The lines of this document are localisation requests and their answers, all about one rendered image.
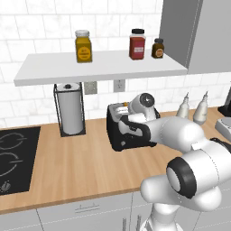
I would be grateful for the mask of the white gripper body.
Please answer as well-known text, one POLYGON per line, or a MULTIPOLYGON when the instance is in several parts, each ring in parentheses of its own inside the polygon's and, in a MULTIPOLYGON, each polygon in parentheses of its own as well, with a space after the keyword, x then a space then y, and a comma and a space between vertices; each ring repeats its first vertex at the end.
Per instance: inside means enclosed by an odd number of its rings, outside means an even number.
POLYGON ((128 116, 128 120, 134 123, 145 123, 146 117, 144 113, 131 114, 128 116))

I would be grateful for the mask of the black toaster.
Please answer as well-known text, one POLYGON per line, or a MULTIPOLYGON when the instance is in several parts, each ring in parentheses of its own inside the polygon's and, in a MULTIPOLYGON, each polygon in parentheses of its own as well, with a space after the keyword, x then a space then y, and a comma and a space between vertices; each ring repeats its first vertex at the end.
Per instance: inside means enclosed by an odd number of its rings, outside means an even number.
POLYGON ((128 120, 128 106, 123 103, 111 104, 106 112, 106 130, 112 148, 116 152, 124 149, 151 146, 156 143, 148 140, 147 126, 128 120))

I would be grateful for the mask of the white squeeze bottle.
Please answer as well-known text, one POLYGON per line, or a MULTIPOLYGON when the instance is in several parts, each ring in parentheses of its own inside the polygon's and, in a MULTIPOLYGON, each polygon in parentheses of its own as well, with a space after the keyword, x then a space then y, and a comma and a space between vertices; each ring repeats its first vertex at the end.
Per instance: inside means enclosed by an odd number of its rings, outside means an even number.
POLYGON ((178 109, 178 117, 188 118, 189 117, 189 95, 186 95, 178 109))
POLYGON ((198 125, 203 125, 208 117, 208 94, 205 94, 199 102, 193 115, 193 121, 198 125))

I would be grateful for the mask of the white paper towel roll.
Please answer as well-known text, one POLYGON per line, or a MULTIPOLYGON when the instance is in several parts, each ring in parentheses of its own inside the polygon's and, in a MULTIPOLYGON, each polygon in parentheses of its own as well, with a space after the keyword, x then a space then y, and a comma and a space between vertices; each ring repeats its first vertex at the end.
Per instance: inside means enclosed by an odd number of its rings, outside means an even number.
POLYGON ((59 84, 57 87, 63 131, 78 134, 83 130, 78 83, 59 84))

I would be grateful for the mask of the small brown jar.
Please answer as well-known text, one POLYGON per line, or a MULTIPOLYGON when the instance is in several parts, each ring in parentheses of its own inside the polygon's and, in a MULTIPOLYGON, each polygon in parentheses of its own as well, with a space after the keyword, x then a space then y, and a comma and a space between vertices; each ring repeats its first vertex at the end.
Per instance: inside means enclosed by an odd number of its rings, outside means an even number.
POLYGON ((164 45, 163 39, 156 38, 152 46, 152 57, 155 59, 161 59, 163 57, 164 45))

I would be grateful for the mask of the red jar with black lid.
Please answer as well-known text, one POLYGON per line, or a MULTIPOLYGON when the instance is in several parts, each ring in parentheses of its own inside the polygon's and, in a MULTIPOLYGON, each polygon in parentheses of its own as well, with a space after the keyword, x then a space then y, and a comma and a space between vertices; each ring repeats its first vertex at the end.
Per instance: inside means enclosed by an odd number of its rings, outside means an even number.
POLYGON ((132 60, 142 60, 144 57, 144 29, 133 29, 130 35, 129 57, 132 60))

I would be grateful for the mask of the yellow spice jar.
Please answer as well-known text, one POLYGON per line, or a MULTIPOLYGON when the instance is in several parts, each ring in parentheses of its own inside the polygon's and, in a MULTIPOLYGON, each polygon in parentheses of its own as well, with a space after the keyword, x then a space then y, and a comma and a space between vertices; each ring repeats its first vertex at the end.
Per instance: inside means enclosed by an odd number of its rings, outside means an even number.
POLYGON ((77 62, 91 62, 92 61, 92 46, 89 39, 89 31, 77 30, 76 34, 76 55, 77 62))

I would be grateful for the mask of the grey appliance base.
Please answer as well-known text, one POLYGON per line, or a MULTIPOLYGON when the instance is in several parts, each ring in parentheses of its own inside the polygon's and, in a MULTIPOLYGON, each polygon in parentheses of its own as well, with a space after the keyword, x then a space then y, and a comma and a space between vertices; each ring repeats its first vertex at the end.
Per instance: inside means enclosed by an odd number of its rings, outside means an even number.
POLYGON ((231 143, 231 117, 219 118, 215 128, 231 143))

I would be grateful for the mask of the black appliance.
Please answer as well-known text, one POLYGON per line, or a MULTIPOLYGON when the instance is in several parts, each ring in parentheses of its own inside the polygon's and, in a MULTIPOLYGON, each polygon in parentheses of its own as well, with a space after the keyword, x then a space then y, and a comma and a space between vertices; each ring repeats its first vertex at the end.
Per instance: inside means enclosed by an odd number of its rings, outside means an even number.
POLYGON ((217 109, 223 116, 231 117, 231 88, 228 91, 226 102, 217 109))

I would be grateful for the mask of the grey cupboard door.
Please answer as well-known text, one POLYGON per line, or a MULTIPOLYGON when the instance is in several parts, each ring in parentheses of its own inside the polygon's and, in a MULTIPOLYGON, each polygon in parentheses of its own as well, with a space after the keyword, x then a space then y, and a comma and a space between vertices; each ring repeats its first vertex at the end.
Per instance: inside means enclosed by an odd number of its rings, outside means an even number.
POLYGON ((129 208, 42 222, 42 227, 43 231, 123 231, 123 218, 126 218, 126 231, 129 231, 129 208))
POLYGON ((133 193, 133 203, 131 208, 130 231, 136 231, 137 216, 141 215, 141 227, 146 219, 151 215, 152 203, 146 202, 141 196, 140 191, 133 193))

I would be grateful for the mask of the grey drawer front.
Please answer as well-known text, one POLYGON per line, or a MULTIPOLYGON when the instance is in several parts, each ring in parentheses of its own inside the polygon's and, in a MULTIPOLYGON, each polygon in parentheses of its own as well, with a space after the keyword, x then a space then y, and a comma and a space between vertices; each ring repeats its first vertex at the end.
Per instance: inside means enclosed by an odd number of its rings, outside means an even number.
POLYGON ((38 208, 37 211, 40 216, 41 222, 51 222, 66 218, 89 216, 92 214, 98 214, 122 208, 129 208, 131 206, 131 202, 132 194, 125 193, 103 198, 76 201, 46 208, 38 208), (99 205, 100 209, 84 213, 75 213, 74 211, 74 209, 78 208, 80 205, 92 205, 93 203, 99 205))

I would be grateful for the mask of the black hob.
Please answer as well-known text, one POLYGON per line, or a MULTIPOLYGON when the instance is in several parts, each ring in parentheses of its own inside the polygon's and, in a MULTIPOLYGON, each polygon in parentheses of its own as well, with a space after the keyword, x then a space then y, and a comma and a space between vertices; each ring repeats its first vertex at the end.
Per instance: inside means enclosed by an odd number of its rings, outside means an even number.
POLYGON ((0 196, 30 189, 39 126, 0 131, 0 196))

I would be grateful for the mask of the grey cupboard front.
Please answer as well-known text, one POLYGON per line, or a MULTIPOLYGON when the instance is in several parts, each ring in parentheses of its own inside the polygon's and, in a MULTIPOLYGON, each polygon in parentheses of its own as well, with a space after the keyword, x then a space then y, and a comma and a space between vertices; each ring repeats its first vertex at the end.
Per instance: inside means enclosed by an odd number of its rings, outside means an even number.
POLYGON ((43 231, 35 209, 0 215, 0 231, 43 231))

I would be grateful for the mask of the grey wall socket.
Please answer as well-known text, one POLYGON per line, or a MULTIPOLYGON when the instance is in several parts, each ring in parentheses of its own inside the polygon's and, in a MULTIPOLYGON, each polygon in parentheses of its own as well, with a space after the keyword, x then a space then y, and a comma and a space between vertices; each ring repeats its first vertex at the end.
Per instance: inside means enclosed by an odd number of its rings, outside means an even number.
POLYGON ((115 92, 125 91, 125 80, 124 79, 114 80, 114 91, 115 92))
POLYGON ((97 93, 97 82, 96 81, 85 82, 84 89, 85 89, 86 95, 96 94, 97 93))

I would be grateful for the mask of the white wall shelf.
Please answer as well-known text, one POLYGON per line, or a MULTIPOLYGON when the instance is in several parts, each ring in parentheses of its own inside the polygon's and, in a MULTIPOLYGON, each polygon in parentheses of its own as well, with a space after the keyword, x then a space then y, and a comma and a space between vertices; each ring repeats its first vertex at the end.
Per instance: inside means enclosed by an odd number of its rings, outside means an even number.
POLYGON ((140 79, 186 75, 188 70, 168 55, 154 59, 149 51, 143 60, 132 60, 128 51, 94 51, 93 61, 77 63, 73 52, 29 54, 14 84, 35 86, 114 79, 140 79))

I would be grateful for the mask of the grey wall cupboard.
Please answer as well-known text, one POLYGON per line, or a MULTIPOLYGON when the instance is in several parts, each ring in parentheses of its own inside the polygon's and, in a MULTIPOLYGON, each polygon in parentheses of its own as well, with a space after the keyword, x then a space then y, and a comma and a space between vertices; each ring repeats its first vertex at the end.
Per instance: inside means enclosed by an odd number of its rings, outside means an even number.
POLYGON ((163 0, 160 37, 189 74, 231 72, 231 0, 163 0))

